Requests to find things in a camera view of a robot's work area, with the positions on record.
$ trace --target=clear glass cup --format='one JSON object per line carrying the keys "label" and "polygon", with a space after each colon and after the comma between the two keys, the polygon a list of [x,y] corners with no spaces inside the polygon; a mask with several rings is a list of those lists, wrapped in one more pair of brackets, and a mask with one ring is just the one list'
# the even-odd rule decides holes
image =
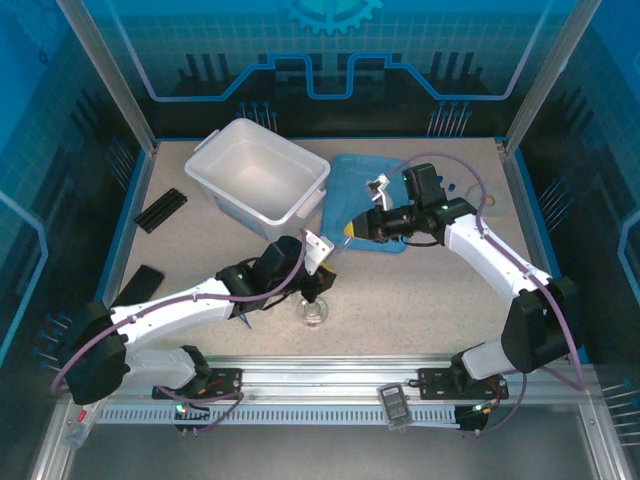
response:
{"label": "clear glass cup", "polygon": [[298,302],[296,311],[306,326],[315,328],[322,325],[329,316],[329,305],[322,297],[316,298],[313,303],[302,298]]}

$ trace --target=white plastic bin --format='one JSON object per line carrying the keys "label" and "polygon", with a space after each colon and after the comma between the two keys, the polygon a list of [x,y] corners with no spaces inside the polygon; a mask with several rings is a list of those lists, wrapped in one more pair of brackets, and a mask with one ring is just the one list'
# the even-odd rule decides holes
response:
{"label": "white plastic bin", "polygon": [[269,241],[298,234],[326,195],[329,162],[239,118],[195,149],[187,175],[227,215]]}

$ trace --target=gear logo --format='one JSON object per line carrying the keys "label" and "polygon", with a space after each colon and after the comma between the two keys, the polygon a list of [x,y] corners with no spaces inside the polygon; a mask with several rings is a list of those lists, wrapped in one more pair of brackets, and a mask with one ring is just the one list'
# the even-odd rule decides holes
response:
{"label": "gear logo", "polygon": [[382,7],[381,0],[285,0],[290,20],[297,20],[300,28],[311,27],[313,33],[324,30],[327,35],[350,27],[360,28],[363,19],[373,17],[373,9]]}

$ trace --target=blue panel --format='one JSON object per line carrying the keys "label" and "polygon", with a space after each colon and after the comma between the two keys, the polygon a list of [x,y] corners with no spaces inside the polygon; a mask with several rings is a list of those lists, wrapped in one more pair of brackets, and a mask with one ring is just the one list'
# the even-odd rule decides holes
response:
{"label": "blue panel", "polygon": [[[362,212],[374,207],[365,190],[367,181],[374,180],[381,173],[394,168],[400,160],[396,158],[371,157],[367,155],[338,155],[331,163],[331,173],[327,186],[327,199],[322,215],[320,234],[335,245],[345,240],[344,227]],[[387,192],[394,206],[409,203],[404,184],[398,179],[392,181]],[[349,248],[370,252],[401,253],[407,248],[403,243],[373,243],[353,239]]]}

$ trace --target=wire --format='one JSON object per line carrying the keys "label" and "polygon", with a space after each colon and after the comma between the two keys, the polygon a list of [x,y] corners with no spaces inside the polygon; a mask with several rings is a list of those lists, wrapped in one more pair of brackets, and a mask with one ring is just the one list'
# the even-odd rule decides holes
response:
{"label": "wire", "polygon": [[[443,157],[443,158],[448,158],[450,160],[453,160],[453,161],[459,163],[460,165],[465,167],[467,170],[469,170],[469,172],[471,172],[471,174],[477,180],[478,185],[480,186],[480,190],[482,191],[482,197],[480,198],[480,205],[478,206],[478,213],[476,215],[476,225],[478,227],[478,231],[480,232],[480,235],[487,242],[489,242],[489,244],[491,246],[493,246],[493,248],[495,248],[498,252],[500,252],[502,255],[504,255],[507,258],[507,260],[509,260],[518,270],[520,270],[520,272],[522,272],[525,275],[528,275],[529,270],[527,269],[527,267],[525,265],[523,265],[517,258],[515,258],[502,245],[500,245],[500,243],[498,243],[491,235],[489,235],[487,232],[485,232],[485,227],[482,224],[482,211],[484,210],[484,207],[486,206],[486,203],[487,203],[487,187],[486,187],[484,181],[482,180],[482,177],[478,173],[478,171],[469,162],[467,162],[466,160],[464,160],[461,157],[458,157],[457,155],[452,155],[452,154],[449,154],[449,153],[428,152],[428,151],[427,152],[420,152],[420,153],[416,153],[415,155],[412,155],[408,159],[406,159],[406,160],[400,162],[398,165],[396,165],[387,174],[387,177],[391,177],[391,175],[396,173],[403,166],[407,165],[408,163],[412,162],[413,160],[416,160],[416,159],[422,158],[422,157]],[[542,292],[544,297],[547,299],[547,301],[549,302],[549,305],[551,306],[551,309],[553,310],[553,313],[556,315],[556,318],[558,319],[558,323],[560,324],[560,328],[562,329],[562,333],[564,334],[564,338],[565,338],[565,340],[567,342],[567,346],[569,347],[569,353],[571,355],[571,360],[573,362],[573,366],[575,368],[576,376],[578,378],[578,381],[574,382],[574,381],[568,379],[567,377],[565,377],[564,375],[562,375],[561,373],[556,372],[555,370],[552,370],[549,367],[546,367],[545,371],[554,372],[552,375],[554,377],[556,377],[557,379],[559,379],[560,381],[562,381],[565,385],[568,385],[569,387],[571,387],[571,388],[573,388],[575,390],[582,391],[582,390],[584,390],[586,388],[586,382],[585,382],[585,379],[584,379],[584,370],[582,369],[582,364],[580,363],[580,358],[578,357],[578,349],[576,348],[576,344],[573,341],[573,335],[571,334],[571,329],[569,328],[569,325],[567,324],[567,320],[565,319],[564,314],[562,313],[562,309],[560,308],[560,305],[558,305],[558,302],[556,301],[556,299],[553,298],[553,295],[551,294],[549,289],[535,275],[530,275],[529,278],[531,279],[531,282],[536,287],[538,287],[540,292]]]}
{"label": "wire", "polygon": [[125,325],[128,325],[130,323],[136,323],[136,321],[138,321],[140,318],[152,312],[155,312],[156,310],[160,310],[161,308],[168,307],[169,305],[174,305],[176,303],[181,303],[186,301],[195,302],[197,300],[226,300],[229,302],[257,302],[258,300],[268,299],[276,295],[278,292],[282,291],[289,283],[291,283],[293,278],[298,273],[298,270],[300,270],[300,268],[302,267],[302,264],[304,263],[304,257],[307,253],[307,232],[305,232],[304,230],[300,230],[300,232],[302,234],[302,239],[301,239],[302,245],[300,247],[300,255],[298,256],[298,260],[296,261],[296,264],[294,265],[294,267],[291,269],[291,272],[289,272],[289,275],[287,275],[287,277],[280,283],[280,285],[273,288],[273,290],[270,290],[266,293],[261,293],[259,295],[251,295],[247,297],[238,297],[235,295],[220,295],[216,293],[203,293],[200,295],[195,295],[195,294],[181,295],[179,297],[174,297],[172,299],[155,303],[143,310],[140,310],[135,315],[130,315],[124,320],[121,320],[118,323],[106,328],[105,330],[100,332],[98,335],[93,337],[91,340],[89,340],[87,343],[85,343],[82,347],[80,347],[78,351],[60,369],[58,374],[53,379],[53,382],[51,382],[51,393],[53,393],[54,395],[69,393],[69,389],[61,388],[60,384],[62,383],[62,380],[64,379],[65,375],[69,373],[69,370],[73,368],[73,366],[78,362],[80,358],[82,358],[82,356],[85,353],[91,350],[103,338],[106,338],[109,335],[117,332],[119,328],[122,328]]}
{"label": "wire", "polygon": [[218,380],[209,383],[208,385],[205,385],[204,388],[201,388],[200,391],[198,391],[198,396],[202,396],[205,393],[207,393],[207,391],[211,388],[214,387],[216,385],[220,385],[221,383],[224,383],[224,378],[219,378]]}
{"label": "wire", "polygon": [[238,408],[238,406],[240,405],[240,402],[242,402],[242,399],[244,398],[244,393],[242,392],[232,392],[232,393],[225,393],[224,395],[219,395],[217,397],[212,397],[212,398],[186,398],[186,397],[181,397],[180,395],[176,395],[175,393],[173,393],[171,390],[169,390],[168,388],[165,387],[159,387],[156,386],[156,388],[158,390],[160,390],[162,393],[164,393],[167,397],[172,398],[173,400],[177,400],[178,402],[183,402],[183,403],[211,403],[211,402],[217,402],[218,400],[229,400],[232,398],[237,398],[237,400],[235,401],[235,403],[233,405],[231,405],[229,407],[229,409],[224,412],[220,418],[218,418],[216,421],[210,423],[209,425],[202,427],[202,428],[198,428],[198,429],[194,429],[194,435],[196,434],[196,432],[206,432],[207,430],[212,430],[214,428],[216,428],[218,425],[220,425],[220,423],[222,423],[226,418],[229,417],[229,415],[231,415],[233,413],[233,411]]}
{"label": "wire", "polygon": [[496,393],[496,408],[500,406],[500,400],[502,399],[502,387],[500,386],[500,382],[496,382],[492,379],[487,379],[487,385]]}
{"label": "wire", "polygon": [[[516,404],[513,406],[513,408],[509,411],[509,413],[507,413],[507,415],[502,420],[500,420],[494,426],[485,428],[484,430],[482,430],[482,434],[485,435],[489,432],[495,432],[496,430],[499,430],[502,427],[504,427],[504,425],[511,419],[511,417],[513,417],[516,414],[516,412],[520,408],[520,405],[522,405],[522,401],[524,400],[526,391],[527,391],[527,374],[523,373],[522,374],[522,390],[520,391],[518,400],[516,400]],[[480,436],[480,430],[476,430],[476,437],[478,436]]]}
{"label": "wire", "polygon": [[400,237],[400,241],[405,245],[409,245],[410,247],[435,247],[436,245],[439,245],[437,240],[429,243],[415,243],[415,242],[407,242],[406,238],[407,237],[403,235],[402,237]]}
{"label": "wire", "polygon": [[263,312],[266,312],[267,310],[269,310],[269,309],[271,309],[271,308],[275,307],[276,305],[280,305],[280,304],[281,304],[282,302],[284,302],[287,298],[289,298],[289,295],[290,295],[289,293],[284,294],[284,295],[282,296],[282,298],[279,298],[279,299],[278,299],[278,300],[276,300],[275,302],[270,303],[270,304],[269,304],[269,305],[267,305],[266,307],[263,307],[261,310],[262,310]]}

